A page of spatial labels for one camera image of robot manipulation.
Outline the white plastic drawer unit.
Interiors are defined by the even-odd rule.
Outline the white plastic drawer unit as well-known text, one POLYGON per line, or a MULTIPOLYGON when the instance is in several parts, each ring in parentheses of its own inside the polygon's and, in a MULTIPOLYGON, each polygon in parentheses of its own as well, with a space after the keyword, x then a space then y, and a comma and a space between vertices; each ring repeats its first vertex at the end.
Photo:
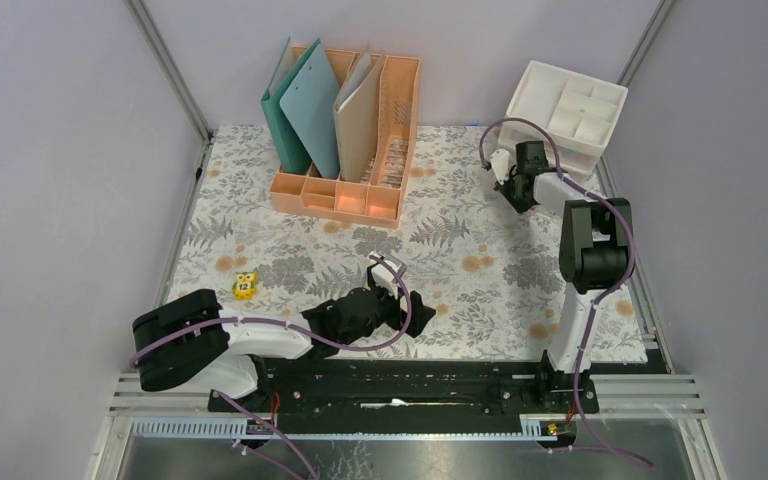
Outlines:
POLYGON ((561 168, 576 181, 593 174, 605 152, 628 96, 628 88, 532 60, 506 109, 498 146, 509 151, 530 140, 544 141, 546 131, 558 146, 561 168))

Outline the tan kraft folder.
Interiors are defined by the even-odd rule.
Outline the tan kraft folder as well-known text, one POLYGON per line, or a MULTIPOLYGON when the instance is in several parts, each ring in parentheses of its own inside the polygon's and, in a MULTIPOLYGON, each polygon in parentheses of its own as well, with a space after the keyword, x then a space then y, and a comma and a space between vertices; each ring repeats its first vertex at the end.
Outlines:
POLYGON ((340 179, 359 183, 378 142, 379 84, 386 56, 364 50, 333 104, 340 179))

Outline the green folder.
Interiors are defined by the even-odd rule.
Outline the green folder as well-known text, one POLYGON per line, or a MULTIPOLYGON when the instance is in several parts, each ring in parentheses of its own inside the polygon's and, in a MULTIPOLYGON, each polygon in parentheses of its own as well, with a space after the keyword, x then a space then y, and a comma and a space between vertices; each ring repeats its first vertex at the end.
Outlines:
POLYGON ((298 58, 293 52, 292 40, 288 37, 270 83, 260 100, 280 160, 281 170, 284 173, 296 175, 302 175, 308 171, 311 158, 283 112, 280 100, 300 69, 298 58))

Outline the light blue folder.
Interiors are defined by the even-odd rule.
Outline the light blue folder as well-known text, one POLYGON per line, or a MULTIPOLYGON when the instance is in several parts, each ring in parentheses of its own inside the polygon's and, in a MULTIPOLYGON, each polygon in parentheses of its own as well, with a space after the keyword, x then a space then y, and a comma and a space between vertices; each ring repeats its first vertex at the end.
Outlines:
POLYGON ((333 104, 340 86, 317 39, 303 54, 300 68, 279 105, 320 176, 340 173, 333 104))

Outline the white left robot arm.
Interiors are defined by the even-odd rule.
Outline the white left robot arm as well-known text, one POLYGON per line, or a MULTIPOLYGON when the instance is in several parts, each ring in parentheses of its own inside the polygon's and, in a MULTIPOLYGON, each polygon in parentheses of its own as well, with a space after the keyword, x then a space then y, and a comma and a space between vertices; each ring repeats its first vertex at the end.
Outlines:
POLYGON ((294 315, 226 312, 215 291, 191 292, 133 321, 130 364, 146 392, 192 384, 259 410, 271 388, 261 358, 318 360, 360 352, 358 340, 382 325, 395 334, 380 348, 419 336, 436 311, 420 293, 406 290, 403 271, 396 261, 377 258, 367 269, 366 286, 294 315))

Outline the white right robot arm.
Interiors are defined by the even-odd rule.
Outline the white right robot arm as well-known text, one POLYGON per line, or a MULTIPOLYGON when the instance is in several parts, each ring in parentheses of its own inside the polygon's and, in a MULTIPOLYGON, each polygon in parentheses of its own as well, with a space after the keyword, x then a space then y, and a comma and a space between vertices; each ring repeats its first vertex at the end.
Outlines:
POLYGON ((549 412, 574 410, 587 393, 600 301, 633 270, 631 208, 553 169, 540 141, 499 148, 489 160, 495 188, 519 213, 542 206, 561 220, 559 270, 566 283, 558 331, 543 352, 530 393, 549 412))

